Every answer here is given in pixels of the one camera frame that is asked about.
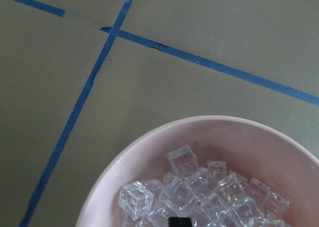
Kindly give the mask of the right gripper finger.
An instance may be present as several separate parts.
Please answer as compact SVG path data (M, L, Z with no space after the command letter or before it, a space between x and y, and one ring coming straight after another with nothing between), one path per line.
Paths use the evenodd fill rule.
M169 217L168 227L192 227L191 218Z

